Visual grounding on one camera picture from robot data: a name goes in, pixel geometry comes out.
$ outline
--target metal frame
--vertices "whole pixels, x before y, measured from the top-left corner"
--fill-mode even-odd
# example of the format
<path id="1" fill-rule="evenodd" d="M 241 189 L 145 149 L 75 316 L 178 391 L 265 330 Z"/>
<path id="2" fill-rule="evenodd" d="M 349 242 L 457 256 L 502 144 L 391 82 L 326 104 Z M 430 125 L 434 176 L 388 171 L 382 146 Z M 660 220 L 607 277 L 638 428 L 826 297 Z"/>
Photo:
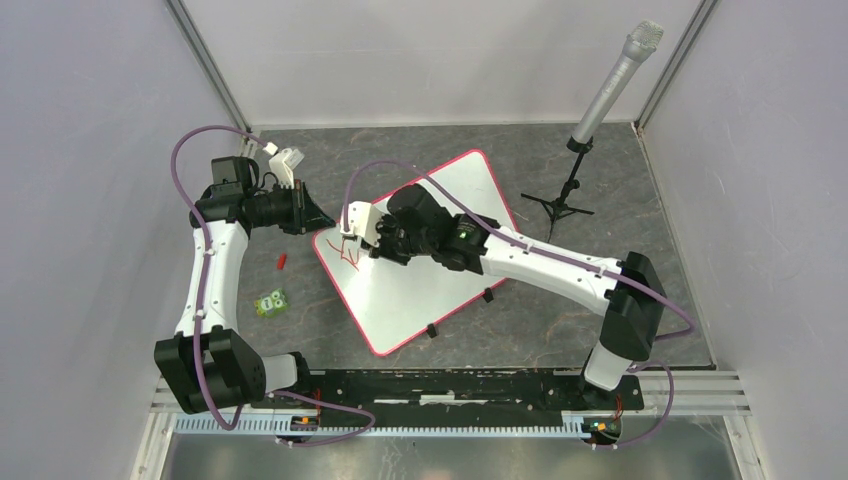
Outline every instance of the metal frame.
<path id="1" fill-rule="evenodd" d="M 563 375 L 573 375 L 573 371 L 562 371 Z M 626 416 L 658 416 L 665 410 L 668 402 L 668 379 L 663 371 L 643 371 L 637 374 L 642 386 L 645 409 L 638 412 L 625 412 Z M 734 458 L 743 480 L 763 480 L 767 478 L 755 444 L 756 426 L 751 416 L 748 399 L 742 390 L 742 384 L 736 372 L 723 371 L 686 371 L 674 372 L 675 395 L 671 415 L 681 417 L 719 416 L 727 427 Z M 224 409 L 225 416 L 232 414 L 234 408 Z M 158 480 L 165 466 L 165 458 L 174 433 L 224 434 L 224 435 L 271 435 L 277 430 L 288 430 L 284 425 L 292 416 L 314 415 L 314 409 L 255 410 L 245 406 L 242 410 L 242 422 L 245 426 L 238 431 L 223 432 L 214 422 L 208 421 L 202 414 L 188 416 L 182 413 L 176 399 L 171 394 L 164 379 L 159 380 L 153 403 L 148 414 L 142 444 L 139 447 L 135 464 L 130 475 L 133 480 Z M 377 429 L 370 436 L 428 436 L 428 437 L 479 437 L 479 436 L 533 436 L 575 438 L 573 422 L 583 416 L 609 415 L 610 412 L 562 412 L 563 427 L 548 429 Z M 327 429 L 322 434 L 338 434 L 342 429 Z"/>
<path id="2" fill-rule="evenodd" d="M 636 122 L 634 122 L 637 129 L 644 129 L 650 121 L 651 116 L 657 109 L 657 105 L 662 100 L 666 90 L 668 90 L 669 85 L 671 85 L 672 80 L 674 80 L 674 77 L 680 70 L 680 66 L 692 50 L 695 40 L 697 40 L 698 36 L 701 34 L 701 30 L 720 1 L 721 0 L 701 0 L 701 3 L 698 4 L 698 8 L 695 10 L 692 18 L 689 19 L 689 24 L 686 25 L 686 30 L 683 31 L 680 41 L 677 42 L 677 46 L 674 47 L 674 52 L 672 52 L 668 63 L 666 63 L 665 68 L 660 74 L 659 80 L 657 80 L 656 85 L 654 85 L 654 89 L 651 90 L 651 94 L 648 95 L 648 100 L 645 102 L 645 106 L 642 107 L 639 117 L 636 119 Z"/>
<path id="3" fill-rule="evenodd" d="M 244 114 L 241 113 L 235 97 L 233 97 L 230 88 L 227 86 L 227 82 L 224 81 L 221 71 L 218 70 L 218 65 L 212 58 L 212 54 L 209 53 L 209 48 L 206 47 L 203 37 L 200 36 L 200 31 L 198 31 L 197 26 L 194 24 L 194 20 L 192 20 L 183 1 L 165 0 L 165 5 L 168 6 L 168 10 L 173 15 L 174 21 L 183 33 L 183 37 L 191 48 L 194 57 L 197 59 L 197 63 L 203 69 L 203 73 L 215 90 L 215 94 L 218 95 L 221 103 L 224 104 L 224 109 L 227 111 L 230 121 L 236 127 L 250 132 L 250 124 L 244 118 Z"/>

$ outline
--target red scribble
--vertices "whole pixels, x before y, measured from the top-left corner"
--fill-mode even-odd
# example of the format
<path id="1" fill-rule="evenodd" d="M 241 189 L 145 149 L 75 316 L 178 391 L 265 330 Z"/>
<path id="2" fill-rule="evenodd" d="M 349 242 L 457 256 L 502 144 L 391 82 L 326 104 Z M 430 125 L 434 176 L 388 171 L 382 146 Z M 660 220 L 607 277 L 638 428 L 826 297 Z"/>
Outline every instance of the red scribble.
<path id="1" fill-rule="evenodd" d="M 349 264 L 350 264 L 350 266 L 351 266 L 351 267 L 353 267 L 353 268 L 354 268 L 357 272 L 359 271 L 359 267 L 357 267 L 357 266 L 356 266 L 356 264 L 358 264 L 358 263 L 359 263 L 359 257 L 360 257 L 360 253 L 359 253 L 359 250 L 358 250 L 358 249 L 356 250 L 356 260 L 354 260 L 354 259 L 353 259 L 353 253 L 351 253 L 351 251 L 350 251 L 350 249 L 349 249 L 349 248 L 347 249 L 347 255 L 348 255 L 348 256 L 347 256 L 347 257 L 345 257 L 345 256 L 344 256 L 344 250 L 343 250 L 343 248 L 344 248 L 344 239 L 342 240 L 342 247 L 341 247 L 341 248 L 338 248 L 338 247 L 336 247 L 335 245 L 333 245 L 333 244 L 330 242 L 330 239 L 329 239 L 329 238 L 327 239 L 327 245 L 329 245 L 329 246 L 330 246 L 330 248 L 332 248 L 333 250 L 335 250 L 335 251 L 339 252 L 339 258 L 341 258 L 341 259 L 342 259 L 342 260 L 344 260 L 345 262 L 349 263 Z"/>

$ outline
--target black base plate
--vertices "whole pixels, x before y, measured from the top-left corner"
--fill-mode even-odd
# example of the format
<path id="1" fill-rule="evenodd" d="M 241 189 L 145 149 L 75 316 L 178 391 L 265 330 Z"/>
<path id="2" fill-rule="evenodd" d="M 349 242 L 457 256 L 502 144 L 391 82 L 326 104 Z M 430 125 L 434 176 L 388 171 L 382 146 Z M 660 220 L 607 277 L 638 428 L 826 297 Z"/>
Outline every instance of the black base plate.
<path id="1" fill-rule="evenodd" d="M 555 369 L 462 370 L 326 370 L 313 372 L 311 381 L 321 400 L 358 408 L 377 417 L 377 427 L 526 427 L 561 426 L 562 411 L 616 408 L 621 395 L 624 410 L 642 410 L 639 379 L 628 375 L 614 392 L 586 387 L 579 371 Z M 422 395 L 447 395 L 456 400 L 485 400 L 462 405 L 425 404 Z M 401 400 L 406 403 L 375 403 Z M 287 398 L 265 399 L 253 408 L 300 406 Z M 358 415 L 321 409 L 323 427 L 357 427 Z"/>

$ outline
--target green dice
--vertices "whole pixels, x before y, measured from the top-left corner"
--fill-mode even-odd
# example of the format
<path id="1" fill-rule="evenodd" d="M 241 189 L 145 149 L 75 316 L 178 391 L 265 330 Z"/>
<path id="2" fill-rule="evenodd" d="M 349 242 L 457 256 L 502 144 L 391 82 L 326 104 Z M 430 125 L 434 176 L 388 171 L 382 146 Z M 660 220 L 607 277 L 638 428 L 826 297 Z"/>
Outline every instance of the green dice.
<path id="1" fill-rule="evenodd" d="M 260 297 L 259 300 L 253 302 L 253 305 L 256 306 L 256 313 L 260 317 L 265 318 L 273 317 L 289 308 L 289 302 L 282 288 L 278 288 L 270 294 Z"/>

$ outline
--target white wall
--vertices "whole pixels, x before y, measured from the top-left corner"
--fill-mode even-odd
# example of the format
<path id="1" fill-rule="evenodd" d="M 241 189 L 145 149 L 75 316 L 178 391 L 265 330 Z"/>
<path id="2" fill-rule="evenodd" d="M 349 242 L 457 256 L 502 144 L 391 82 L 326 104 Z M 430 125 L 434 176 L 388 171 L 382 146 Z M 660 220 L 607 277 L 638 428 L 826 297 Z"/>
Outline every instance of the white wall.
<path id="1" fill-rule="evenodd" d="M 192 259 L 170 149 L 226 119 L 163 2 L 3 3 L 0 477 L 128 476 Z"/>
<path id="2" fill-rule="evenodd" d="M 779 479 L 848 471 L 848 3 L 823 3 L 722 2 L 645 133 Z"/>
<path id="3" fill-rule="evenodd" d="M 577 121 L 645 18 L 660 49 L 609 115 L 633 120 L 698 0 L 185 0 L 256 125 Z"/>

